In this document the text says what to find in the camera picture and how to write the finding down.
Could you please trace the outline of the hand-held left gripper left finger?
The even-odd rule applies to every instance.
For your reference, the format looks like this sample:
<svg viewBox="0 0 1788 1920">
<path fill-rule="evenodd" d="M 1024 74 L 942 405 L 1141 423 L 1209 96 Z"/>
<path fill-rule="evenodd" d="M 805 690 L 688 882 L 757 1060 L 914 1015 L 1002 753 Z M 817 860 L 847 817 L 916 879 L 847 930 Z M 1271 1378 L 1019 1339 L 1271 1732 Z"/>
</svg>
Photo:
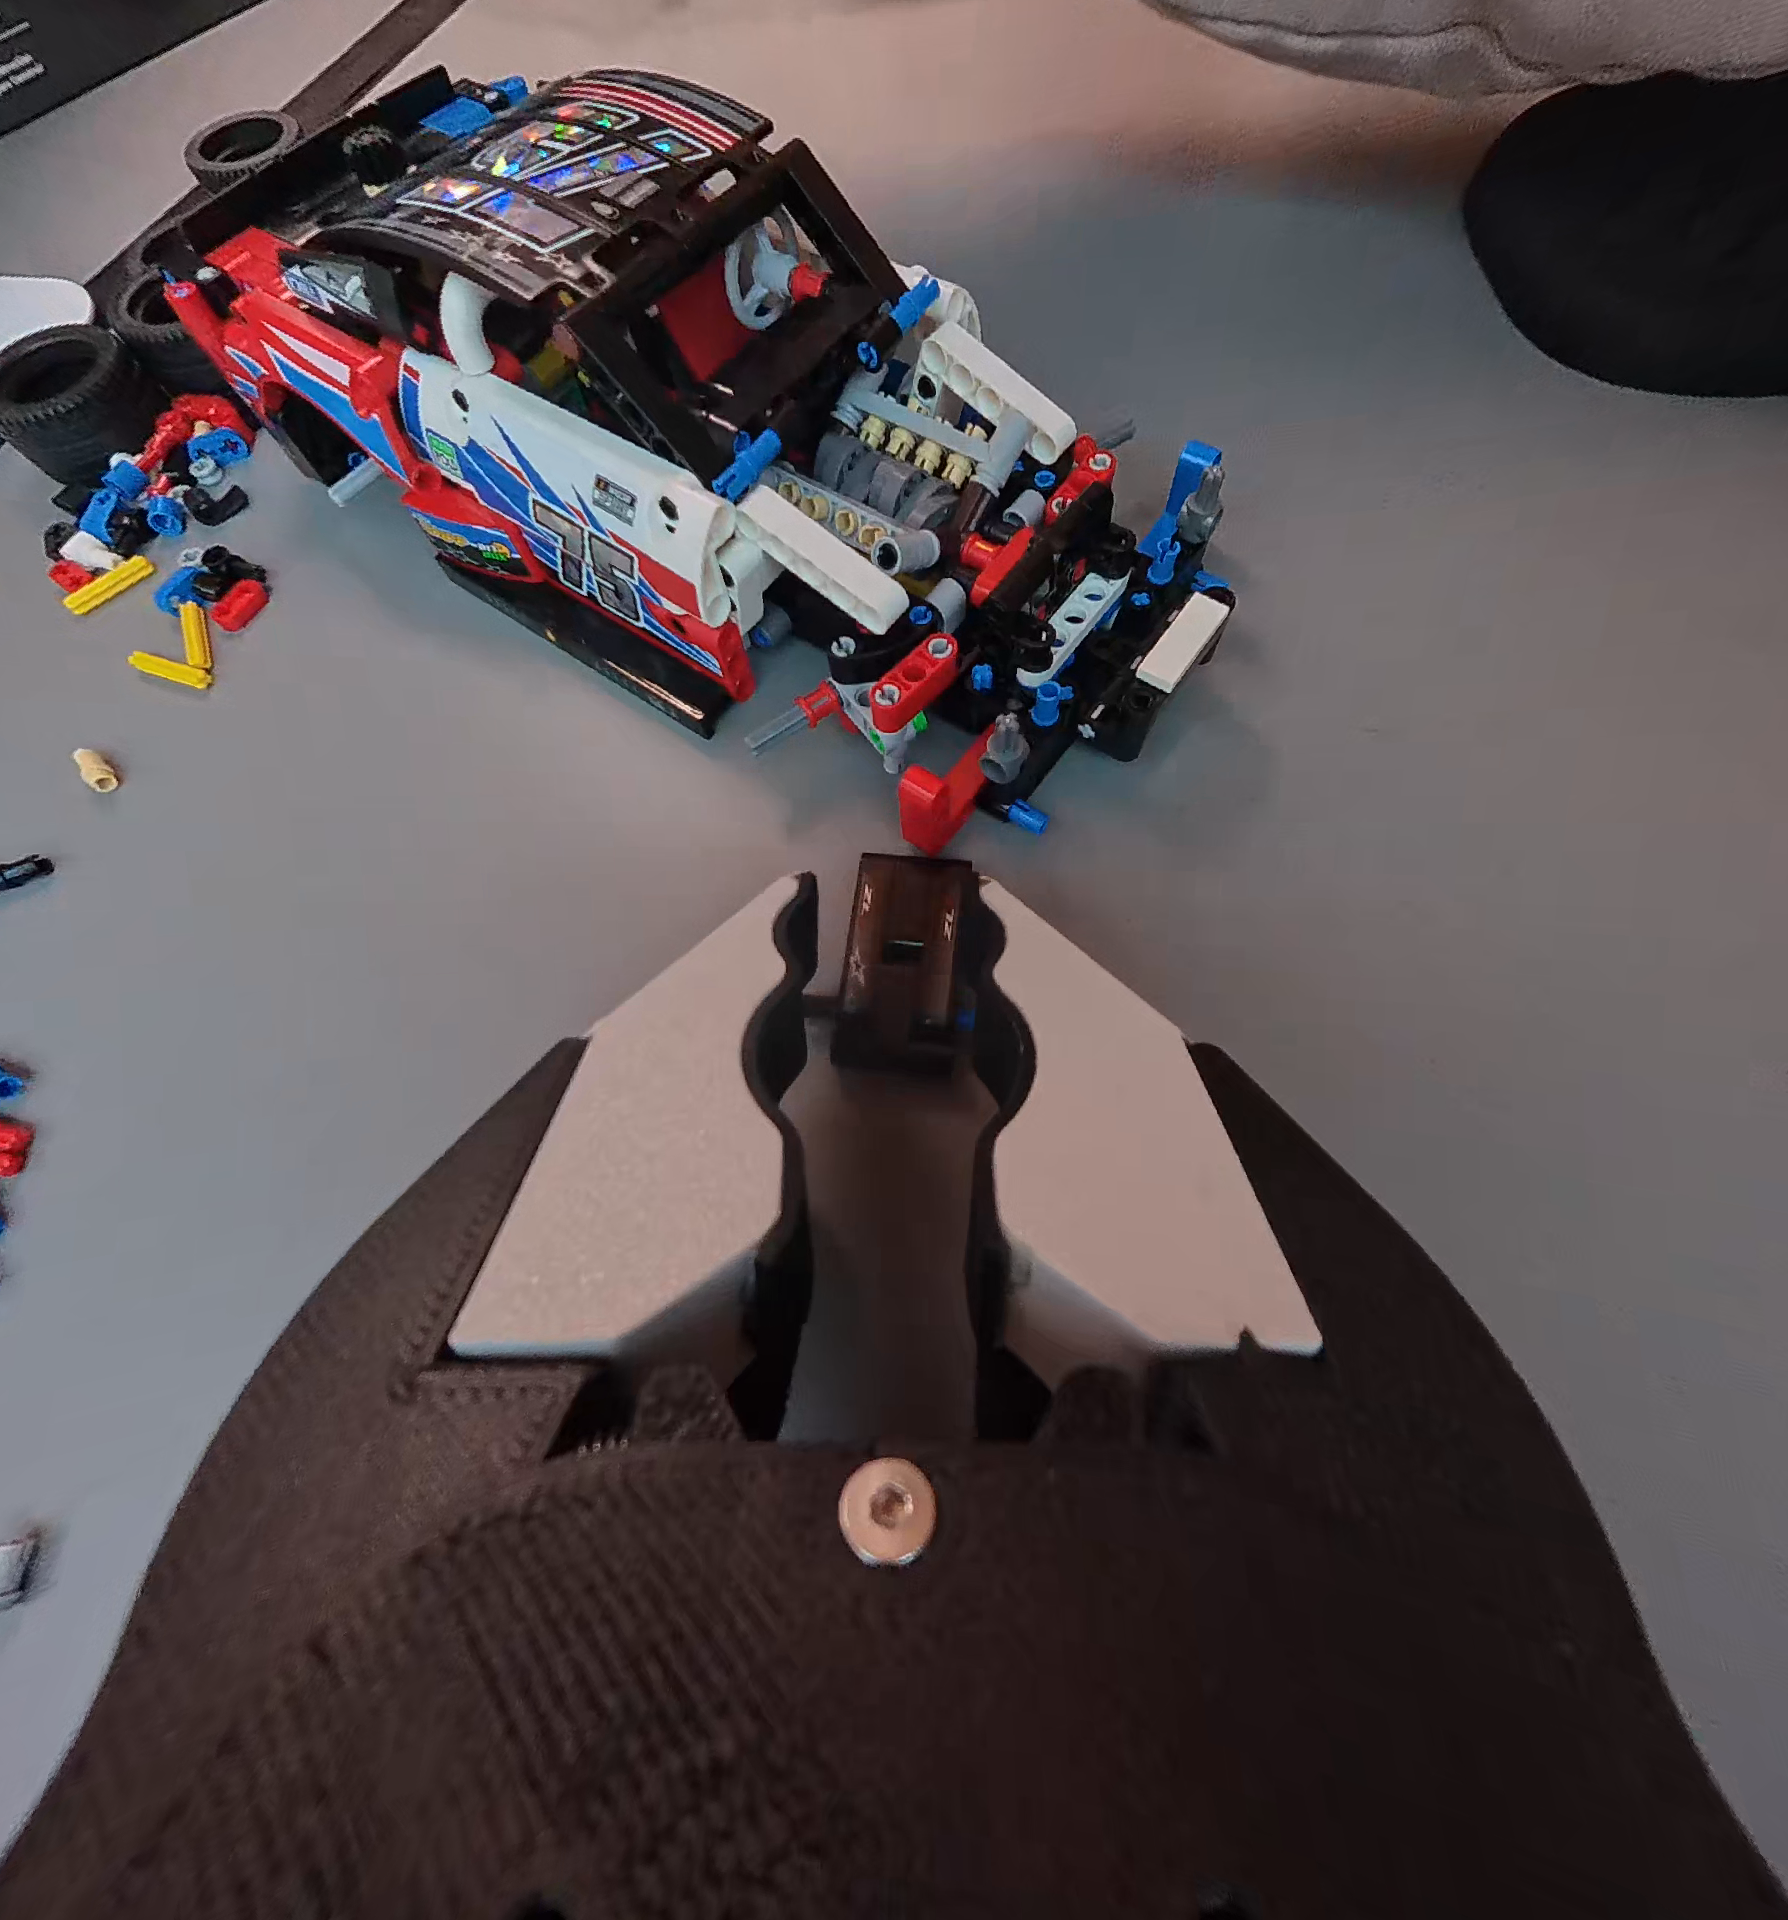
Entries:
<svg viewBox="0 0 1788 1920">
<path fill-rule="evenodd" d="M 603 1015 L 449 1329 L 452 1357 L 707 1368 L 785 1396 L 812 1290 L 801 1139 L 818 882 L 787 875 Z"/>
</svg>

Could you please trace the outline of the black toy car set box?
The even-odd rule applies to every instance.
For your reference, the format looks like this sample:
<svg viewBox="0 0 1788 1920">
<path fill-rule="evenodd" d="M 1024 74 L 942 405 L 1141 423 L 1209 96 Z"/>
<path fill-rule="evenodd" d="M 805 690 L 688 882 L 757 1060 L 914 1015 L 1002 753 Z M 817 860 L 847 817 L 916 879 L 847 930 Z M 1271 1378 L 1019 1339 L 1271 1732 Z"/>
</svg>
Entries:
<svg viewBox="0 0 1788 1920">
<path fill-rule="evenodd" d="M 0 2 L 0 139 L 251 8 L 254 2 Z"/>
</svg>

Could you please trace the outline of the pile of mixed brick pieces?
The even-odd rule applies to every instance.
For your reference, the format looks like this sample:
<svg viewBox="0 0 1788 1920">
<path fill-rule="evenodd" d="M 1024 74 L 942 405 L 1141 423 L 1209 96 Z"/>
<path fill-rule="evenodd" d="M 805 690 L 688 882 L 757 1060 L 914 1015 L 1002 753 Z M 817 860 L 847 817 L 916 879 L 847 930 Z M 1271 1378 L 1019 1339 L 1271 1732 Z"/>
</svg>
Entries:
<svg viewBox="0 0 1788 1920">
<path fill-rule="evenodd" d="M 182 555 L 155 594 L 161 612 L 182 602 L 206 606 L 213 625 L 244 633 L 270 604 L 269 572 L 220 541 L 220 529 L 249 505 L 238 471 L 251 460 L 254 418 L 227 400 L 179 396 L 135 455 L 113 455 L 95 487 L 70 484 L 54 497 L 43 531 L 49 583 L 62 597 L 120 560 L 175 545 Z"/>
</svg>

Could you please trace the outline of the black toy tire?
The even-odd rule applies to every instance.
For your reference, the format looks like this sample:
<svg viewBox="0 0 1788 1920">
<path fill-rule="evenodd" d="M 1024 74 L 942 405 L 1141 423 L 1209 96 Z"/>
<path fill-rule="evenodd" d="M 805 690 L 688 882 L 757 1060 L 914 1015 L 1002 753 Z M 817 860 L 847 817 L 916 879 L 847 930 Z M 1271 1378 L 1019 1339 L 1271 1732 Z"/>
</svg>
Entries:
<svg viewBox="0 0 1788 1920">
<path fill-rule="evenodd" d="M 164 276 L 149 266 L 131 268 L 102 312 L 113 335 L 168 396 L 228 396 L 230 384 L 182 323 Z"/>
<path fill-rule="evenodd" d="M 99 484 L 155 432 L 168 396 L 103 325 L 64 323 L 0 351 L 0 439 L 61 484 Z"/>
</svg>

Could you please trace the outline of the black Lego beam subassembly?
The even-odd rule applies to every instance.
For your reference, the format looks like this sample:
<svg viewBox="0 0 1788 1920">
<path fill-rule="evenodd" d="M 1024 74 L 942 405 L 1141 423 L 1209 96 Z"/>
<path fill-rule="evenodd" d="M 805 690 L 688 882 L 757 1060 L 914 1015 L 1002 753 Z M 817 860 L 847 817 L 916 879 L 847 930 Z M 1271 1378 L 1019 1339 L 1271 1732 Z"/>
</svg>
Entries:
<svg viewBox="0 0 1788 1920">
<path fill-rule="evenodd" d="M 945 1080 L 972 1031 L 965 928 L 979 902 L 963 858 L 865 852 L 848 917 L 831 1064 Z"/>
</svg>

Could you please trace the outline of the partly built toy brick car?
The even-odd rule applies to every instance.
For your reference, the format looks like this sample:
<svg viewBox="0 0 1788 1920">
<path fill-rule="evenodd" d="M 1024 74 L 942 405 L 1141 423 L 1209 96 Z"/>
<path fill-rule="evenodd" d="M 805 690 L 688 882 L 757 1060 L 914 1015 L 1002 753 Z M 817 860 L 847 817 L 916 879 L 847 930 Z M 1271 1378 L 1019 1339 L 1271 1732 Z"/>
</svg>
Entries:
<svg viewBox="0 0 1788 1920">
<path fill-rule="evenodd" d="M 1088 745 L 1136 761 L 1236 612 L 1222 454 L 1143 533 L 1083 432 L 897 264 L 801 140 L 637 69 L 432 69 L 142 251 L 233 396 L 328 490 L 392 479 L 444 572 L 711 738 L 757 654 L 824 678 L 937 858 Z"/>
</svg>

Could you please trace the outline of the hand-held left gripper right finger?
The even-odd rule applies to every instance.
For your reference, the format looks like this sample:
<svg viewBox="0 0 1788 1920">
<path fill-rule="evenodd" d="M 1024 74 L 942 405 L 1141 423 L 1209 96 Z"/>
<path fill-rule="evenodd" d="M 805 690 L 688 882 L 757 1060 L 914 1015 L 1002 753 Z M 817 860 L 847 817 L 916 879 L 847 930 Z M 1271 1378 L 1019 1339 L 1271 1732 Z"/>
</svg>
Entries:
<svg viewBox="0 0 1788 1920">
<path fill-rule="evenodd" d="M 999 1343 L 1046 1388 L 1236 1351 L 1316 1357 L 1322 1332 L 1186 1037 L 998 882 L 995 982 L 1026 1026 L 1026 1092 L 995 1142 Z"/>
</svg>

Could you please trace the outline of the black flat strip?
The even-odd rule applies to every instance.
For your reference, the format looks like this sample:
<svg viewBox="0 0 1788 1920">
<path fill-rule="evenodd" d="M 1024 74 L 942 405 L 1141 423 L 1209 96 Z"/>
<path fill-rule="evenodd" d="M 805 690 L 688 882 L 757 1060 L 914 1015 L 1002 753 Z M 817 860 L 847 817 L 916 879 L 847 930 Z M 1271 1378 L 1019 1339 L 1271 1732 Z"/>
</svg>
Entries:
<svg viewBox="0 0 1788 1920">
<path fill-rule="evenodd" d="M 189 192 L 153 217 L 86 282 L 93 314 L 103 315 L 113 284 L 135 266 L 151 240 L 177 225 L 206 200 L 282 153 L 284 135 L 324 131 L 365 103 L 384 78 L 432 39 L 464 8 L 462 2 L 399 2 L 347 46 L 290 102 L 281 107 L 236 111 L 198 130 L 184 153 L 194 175 Z"/>
</svg>

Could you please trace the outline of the grey desk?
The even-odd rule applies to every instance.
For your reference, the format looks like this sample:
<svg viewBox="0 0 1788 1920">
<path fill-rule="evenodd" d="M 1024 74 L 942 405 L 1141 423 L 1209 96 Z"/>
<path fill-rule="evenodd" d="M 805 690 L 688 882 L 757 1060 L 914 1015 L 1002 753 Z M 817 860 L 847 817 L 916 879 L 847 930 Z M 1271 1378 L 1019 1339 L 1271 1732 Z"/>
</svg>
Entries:
<svg viewBox="0 0 1788 1920">
<path fill-rule="evenodd" d="M 1788 1884 L 1788 401 L 1553 367 L 1466 253 L 1508 113 L 1140 5 L 469 5 L 474 77 L 695 77 L 969 286 L 1152 513 L 1225 452 L 1240 615 L 1137 764 L 972 860 L 1217 1043 L 1461 1285 L 1572 1452 Z M 0 450 L 0 1054 L 39 1139 L 0 1282 L 0 1855 L 214 1427 L 312 1287 L 542 1050 L 768 882 L 844 936 L 892 795 L 823 730 L 700 741 L 273 448 L 276 600 L 201 696 L 78 620 Z M 99 751 L 121 788 L 76 777 Z"/>
</svg>

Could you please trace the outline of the person's right forearm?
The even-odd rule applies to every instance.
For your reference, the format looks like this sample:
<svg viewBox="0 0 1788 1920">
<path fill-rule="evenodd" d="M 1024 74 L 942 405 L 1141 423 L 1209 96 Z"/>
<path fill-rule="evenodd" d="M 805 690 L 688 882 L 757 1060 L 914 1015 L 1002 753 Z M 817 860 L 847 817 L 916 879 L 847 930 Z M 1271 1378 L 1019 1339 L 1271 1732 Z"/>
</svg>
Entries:
<svg viewBox="0 0 1788 1920">
<path fill-rule="evenodd" d="M 1154 2 L 1284 69 L 1451 102 L 1788 71 L 1788 2 Z"/>
</svg>

